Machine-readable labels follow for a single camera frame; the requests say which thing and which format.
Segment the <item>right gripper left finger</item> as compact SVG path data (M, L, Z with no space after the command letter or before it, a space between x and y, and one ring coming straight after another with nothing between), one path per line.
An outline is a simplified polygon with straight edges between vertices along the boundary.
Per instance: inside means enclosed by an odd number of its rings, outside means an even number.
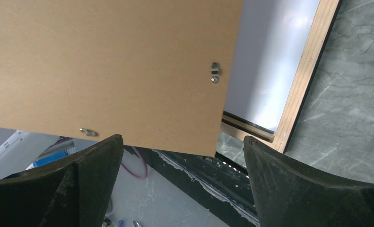
M0 179L0 227L99 227L123 156L120 134Z

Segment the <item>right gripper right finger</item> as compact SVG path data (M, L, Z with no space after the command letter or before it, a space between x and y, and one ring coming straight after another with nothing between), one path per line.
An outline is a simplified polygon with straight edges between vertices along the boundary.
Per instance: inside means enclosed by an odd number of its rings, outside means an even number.
M244 159L262 227L374 227L374 183L324 172L252 136Z

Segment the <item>wooden picture frame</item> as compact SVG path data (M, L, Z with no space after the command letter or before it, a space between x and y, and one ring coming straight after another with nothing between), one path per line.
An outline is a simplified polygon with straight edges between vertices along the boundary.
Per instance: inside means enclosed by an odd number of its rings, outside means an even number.
M319 0L277 130L267 131L223 111L223 133L239 140L254 136L280 153L286 151L340 5L339 0Z

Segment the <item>brown backing board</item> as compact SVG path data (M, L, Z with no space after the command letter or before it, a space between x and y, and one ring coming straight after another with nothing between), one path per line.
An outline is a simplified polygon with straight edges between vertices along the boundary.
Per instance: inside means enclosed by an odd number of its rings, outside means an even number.
M214 156L240 0L0 0L0 127Z

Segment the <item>printed photo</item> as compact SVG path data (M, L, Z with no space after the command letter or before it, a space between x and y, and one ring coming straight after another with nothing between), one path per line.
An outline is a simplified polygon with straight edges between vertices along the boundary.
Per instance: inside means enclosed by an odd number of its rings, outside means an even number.
M224 111L275 132L317 0L245 0Z

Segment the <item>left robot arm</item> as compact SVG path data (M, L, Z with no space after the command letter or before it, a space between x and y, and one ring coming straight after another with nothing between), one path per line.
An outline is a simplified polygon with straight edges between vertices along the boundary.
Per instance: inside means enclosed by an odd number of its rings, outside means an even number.
M0 145L0 179L26 170L60 136L17 130Z

